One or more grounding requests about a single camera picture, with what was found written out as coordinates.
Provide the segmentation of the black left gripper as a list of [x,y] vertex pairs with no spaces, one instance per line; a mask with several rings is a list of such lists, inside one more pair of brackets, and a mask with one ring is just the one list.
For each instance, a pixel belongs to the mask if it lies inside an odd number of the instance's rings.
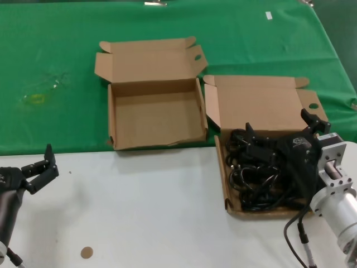
[[55,155],[50,144],[46,146],[44,159],[39,162],[24,166],[21,170],[17,167],[1,167],[1,193],[19,189],[23,182],[23,175],[38,175],[25,186],[31,195],[36,194],[59,176]]

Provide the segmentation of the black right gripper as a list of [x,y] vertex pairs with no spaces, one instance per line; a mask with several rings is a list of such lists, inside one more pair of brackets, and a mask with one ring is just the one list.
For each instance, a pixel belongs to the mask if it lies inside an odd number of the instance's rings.
[[307,127],[301,131],[279,138],[258,136],[250,123],[245,124],[247,154],[268,165],[276,165],[276,150],[282,159],[283,167],[307,200],[311,200],[318,185],[317,164],[319,147],[314,134],[328,134],[331,124],[310,114],[306,109],[301,110],[301,118]]

